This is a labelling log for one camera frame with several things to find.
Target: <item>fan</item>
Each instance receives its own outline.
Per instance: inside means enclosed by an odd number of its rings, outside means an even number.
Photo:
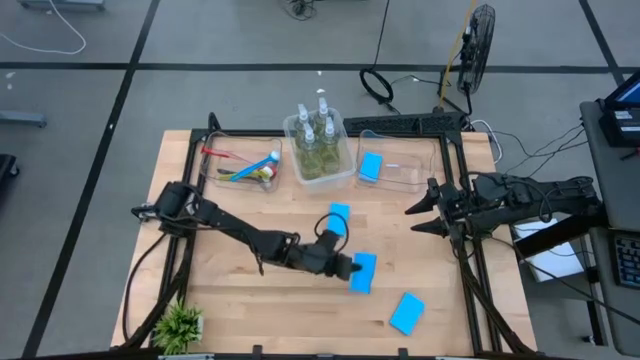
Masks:
[[[458,91],[473,94],[480,87],[487,66],[496,12],[489,5],[478,7],[471,15],[469,26],[462,35]]]

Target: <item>wooden tabletop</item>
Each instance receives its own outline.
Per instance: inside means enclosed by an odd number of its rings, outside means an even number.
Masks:
[[[149,191],[150,202],[155,202],[168,181],[181,179],[189,135],[189,131],[165,132]],[[358,140],[349,140],[355,154]],[[469,170],[493,171],[487,136],[464,133],[463,140]],[[247,151],[247,146],[238,147],[237,141],[224,141],[221,139],[218,144],[227,150]],[[435,177],[442,183],[441,155],[439,147],[434,148]],[[349,293],[348,283],[337,278],[266,264],[262,277],[246,245],[219,232],[200,232],[187,302],[203,310],[204,334],[201,343],[191,346],[190,351],[249,353],[253,345],[260,344],[265,353],[272,354],[394,355],[404,347],[411,355],[471,355],[462,281],[451,246],[446,239],[409,230],[414,224],[433,219],[437,210],[404,215],[404,210],[424,196],[426,188],[417,193],[403,193],[357,186],[354,179],[346,189],[308,195],[295,178],[286,140],[282,149],[276,191],[233,190],[210,182],[204,196],[257,228],[299,232],[303,243],[315,241],[313,226],[328,212],[331,202],[348,203],[351,236],[344,253],[352,256],[362,251],[378,256],[372,292]],[[407,143],[400,150],[423,155],[425,147]],[[194,182],[198,170],[196,166]],[[158,225],[152,221],[141,226],[132,265],[159,237]],[[510,240],[506,228],[498,229],[495,236]],[[157,300],[167,245],[165,240],[136,274],[129,305],[130,333]],[[484,241],[483,248],[496,307],[523,342],[535,349],[513,250],[492,240]],[[411,336],[402,335],[389,325],[407,291],[426,304],[426,311]],[[486,318],[480,305],[476,307],[483,345],[490,349]],[[123,342],[120,321],[121,315],[113,345]]]

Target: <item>black metal frame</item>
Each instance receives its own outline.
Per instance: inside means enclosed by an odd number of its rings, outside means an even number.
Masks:
[[[182,181],[191,182],[191,177],[194,169],[194,161],[196,157],[196,151],[198,148],[198,144],[200,141],[203,141],[206,136],[214,131],[222,130],[219,122],[215,118],[215,115],[209,115],[209,128],[208,129],[192,129],[191,137],[189,140],[189,149],[187,152],[187,158],[185,162],[185,167],[182,175]],[[242,137],[284,137],[284,131],[282,130],[224,130],[224,133],[230,136],[242,136]],[[415,133],[407,133],[407,132],[378,132],[385,136],[394,136],[394,137],[403,137],[403,138],[432,138],[437,139],[440,145],[440,151],[442,154],[442,163],[445,174],[445,179],[447,182],[455,183],[453,169],[451,166],[451,154],[449,153],[448,144],[451,143],[454,146],[456,152],[456,160],[458,163],[459,171],[460,171],[460,179],[459,183],[463,187],[463,189],[469,189],[469,178],[467,171],[467,163],[464,155],[464,148],[462,143],[462,136],[460,131],[444,131],[444,132],[423,132],[421,127],[416,129]],[[356,131],[348,131],[347,135],[349,137],[358,137],[360,132]],[[198,175],[196,187],[200,190],[203,190],[205,183],[205,176],[203,174]],[[172,237],[170,240],[169,248],[167,250],[167,257],[165,260],[163,275],[162,275],[162,284],[160,288],[159,296],[162,297],[167,291],[168,284],[170,283],[173,268],[176,263],[177,249],[178,243],[180,239],[176,237]],[[191,267],[191,259],[193,255],[193,250],[195,246],[195,233],[192,233],[186,239],[185,250],[183,261],[186,261],[187,268]],[[487,267],[484,257],[484,251],[482,249],[482,243],[480,241],[476,241],[473,243],[475,249],[475,259],[476,259],[476,269],[478,273],[478,281],[480,283],[481,288],[484,293],[488,296],[491,301],[491,286],[489,284],[489,276],[487,273]],[[459,256],[459,265],[462,267],[463,262],[466,261],[466,250],[462,249]],[[188,273],[187,277],[180,287],[178,297],[181,299],[186,298],[187,291],[187,283],[188,283]],[[480,326],[478,323],[478,316],[476,312],[476,302],[473,293],[471,290],[463,285],[464,297],[465,297],[465,305],[467,311],[467,318],[469,322],[469,334],[471,337],[471,344],[473,348],[474,356],[478,356],[480,353],[483,353],[482,347],[482,339],[480,337]],[[487,324],[489,329],[489,336],[491,339],[491,349],[494,353],[502,352],[502,345],[499,332],[493,323],[492,319],[487,316]],[[403,349],[399,349],[399,357],[403,358],[401,354],[403,354]],[[367,359],[375,359],[376,356],[357,356],[355,358],[367,358]],[[414,357],[408,356],[407,359],[418,359],[425,358],[431,359],[432,357]]]

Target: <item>computer screen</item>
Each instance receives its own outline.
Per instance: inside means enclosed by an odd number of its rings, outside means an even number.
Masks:
[[[640,104],[640,80],[636,81],[627,91],[620,94],[616,101]]]

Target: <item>white cable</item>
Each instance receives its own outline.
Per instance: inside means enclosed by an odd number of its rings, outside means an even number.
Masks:
[[[67,21],[67,19],[65,19],[60,12],[58,11],[58,8],[56,7],[56,5],[53,3],[53,0],[49,0],[49,4],[51,4],[51,7],[53,8],[53,11],[56,12],[56,15],[58,15],[58,17],[60,18],[60,20],[62,20],[65,24],[67,24],[67,26],[69,27],[69,29],[71,29],[71,31],[73,31],[76,35],[78,35],[78,37],[80,38],[80,40],[82,40],[82,46],[80,47],[80,49],[76,50],[76,51],[62,51],[62,50],[47,50],[47,49],[37,49],[37,48],[32,48],[26,45],[22,45],[19,44],[13,40],[11,40],[11,38],[9,38],[7,35],[5,35],[4,33],[0,32],[0,36],[2,36],[3,38],[7,39],[8,42],[12,43],[13,45],[25,49],[25,50],[31,50],[31,51],[36,51],[36,52],[42,52],[42,53],[50,53],[50,54],[62,54],[62,55],[75,55],[80,53],[82,50],[84,50],[84,48],[87,46],[87,41],[84,39],[84,37],[82,37],[82,34],[80,34],[78,32],[78,30],[76,30],[73,26],[71,26],[71,24],[69,24],[69,22]]]
[[[502,160],[502,146],[500,146],[500,143],[498,142],[498,138],[496,137],[496,134],[493,133],[493,129],[491,129],[491,126],[489,126],[489,124],[486,121],[484,121],[484,120],[473,120],[471,122],[471,125],[473,125],[475,123],[484,124],[484,126],[486,126],[487,129],[489,130],[489,134],[491,134],[491,137],[493,137],[493,141],[495,141],[496,147],[498,148],[498,158],[496,160],[493,160],[493,163],[497,164],[500,160]]]

